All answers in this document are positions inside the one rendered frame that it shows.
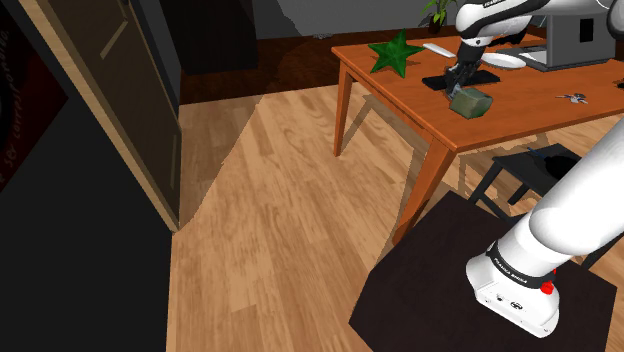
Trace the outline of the black flat mat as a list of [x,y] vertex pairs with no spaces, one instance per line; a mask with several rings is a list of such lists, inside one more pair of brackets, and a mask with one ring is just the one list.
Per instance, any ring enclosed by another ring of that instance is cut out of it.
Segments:
[[[497,75],[487,70],[478,70],[463,84],[463,87],[497,83],[499,81],[500,78]],[[424,77],[422,83],[434,91],[445,90],[447,88],[444,75]]]

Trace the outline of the white remote control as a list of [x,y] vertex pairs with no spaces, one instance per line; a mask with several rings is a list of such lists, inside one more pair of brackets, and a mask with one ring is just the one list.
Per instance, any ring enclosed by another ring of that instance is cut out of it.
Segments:
[[441,56],[443,56],[445,58],[454,58],[455,57],[454,53],[452,53],[449,50],[447,50],[447,49],[445,49],[443,47],[440,47],[440,46],[438,46],[438,45],[436,45],[434,43],[424,43],[423,47],[425,49],[430,50],[430,51],[432,51],[432,52],[434,52],[434,53],[436,53],[438,55],[441,55]]

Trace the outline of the white plate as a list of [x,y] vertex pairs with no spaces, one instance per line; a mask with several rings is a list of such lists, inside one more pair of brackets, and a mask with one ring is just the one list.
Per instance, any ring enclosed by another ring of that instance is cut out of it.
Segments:
[[484,53],[481,61],[489,66],[506,70],[521,69],[526,66],[524,60],[502,53]]

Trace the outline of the green cube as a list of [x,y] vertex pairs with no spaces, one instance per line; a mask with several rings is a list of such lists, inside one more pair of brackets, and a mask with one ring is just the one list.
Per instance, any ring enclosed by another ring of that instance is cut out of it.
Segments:
[[450,103],[450,109],[465,119],[483,116],[491,107],[493,98],[476,88],[458,90]]

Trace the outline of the green potted plant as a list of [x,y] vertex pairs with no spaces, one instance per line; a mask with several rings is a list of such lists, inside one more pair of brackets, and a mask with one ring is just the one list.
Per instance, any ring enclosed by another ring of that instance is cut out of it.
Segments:
[[458,5],[458,0],[428,0],[421,13],[429,16],[428,32],[437,34],[444,26],[447,18],[447,7],[450,4]]

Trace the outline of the green star figure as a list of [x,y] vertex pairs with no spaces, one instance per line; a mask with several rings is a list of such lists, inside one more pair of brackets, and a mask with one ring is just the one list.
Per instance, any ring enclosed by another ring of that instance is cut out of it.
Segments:
[[406,75],[407,59],[424,50],[422,46],[407,43],[406,29],[402,29],[389,42],[372,43],[368,47],[378,55],[371,73],[391,67],[401,78]]

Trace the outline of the orange wooden table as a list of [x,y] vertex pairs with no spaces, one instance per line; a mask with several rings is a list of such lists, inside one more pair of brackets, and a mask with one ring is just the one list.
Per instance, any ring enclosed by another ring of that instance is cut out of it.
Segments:
[[[493,98],[490,109],[467,120],[450,110],[443,92],[422,83],[424,77],[442,73],[443,57],[422,51],[401,78],[393,70],[371,73],[376,56],[365,44],[337,46],[332,51],[340,62],[336,154],[341,152],[353,82],[364,86],[429,145],[400,214],[394,243],[418,220],[457,154],[624,113],[624,89],[616,86],[617,80],[624,79],[624,62],[617,60],[550,72],[503,70],[499,82],[479,88]],[[587,104],[560,98],[573,93],[584,94]]]

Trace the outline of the grey laptop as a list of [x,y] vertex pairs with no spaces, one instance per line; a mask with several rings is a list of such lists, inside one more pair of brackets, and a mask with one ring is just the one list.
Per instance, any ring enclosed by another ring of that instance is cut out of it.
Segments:
[[616,54],[616,40],[608,31],[607,18],[606,13],[548,16],[544,45],[526,43],[497,53],[517,57],[542,72],[606,63]]

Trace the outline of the black stool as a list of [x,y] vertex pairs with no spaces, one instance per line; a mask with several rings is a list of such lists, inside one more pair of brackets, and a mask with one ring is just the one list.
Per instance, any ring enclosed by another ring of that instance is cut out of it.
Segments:
[[[482,201],[497,217],[510,225],[515,225],[523,214],[508,216],[485,194],[498,174],[505,170],[521,182],[518,189],[508,199],[509,205],[515,205],[528,191],[544,196],[555,184],[569,172],[581,158],[561,144],[539,148],[529,148],[526,152],[493,157],[493,164],[478,184],[469,201],[476,204]],[[624,197],[624,186],[617,185],[611,175],[593,177],[604,181],[602,185],[585,185],[586,193],[582,200],[597,201],[597,210],[606,210]]]

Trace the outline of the dark robot stand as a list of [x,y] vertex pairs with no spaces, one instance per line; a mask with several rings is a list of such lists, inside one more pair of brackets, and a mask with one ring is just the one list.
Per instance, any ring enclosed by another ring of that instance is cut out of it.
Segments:
[[350,326],[372,352],[606,352],[624,343],[614,317],[624,313],[624,285],[571,261],[557,270],[560,320],[545,338],[478,303],[466,263],[509,228],[447,192],[372,269]]

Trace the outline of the brown wooden door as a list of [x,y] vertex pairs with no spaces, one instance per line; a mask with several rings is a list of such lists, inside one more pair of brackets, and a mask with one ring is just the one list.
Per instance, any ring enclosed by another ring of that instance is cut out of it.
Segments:
[[18,0],[171,232],[182,132],[131,0]]

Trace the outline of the dark red wall poster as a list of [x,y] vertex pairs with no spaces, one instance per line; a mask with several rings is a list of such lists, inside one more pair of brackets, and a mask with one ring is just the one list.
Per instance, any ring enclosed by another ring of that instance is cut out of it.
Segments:
[[17,20],[0,3],[0,192],[67,100]]

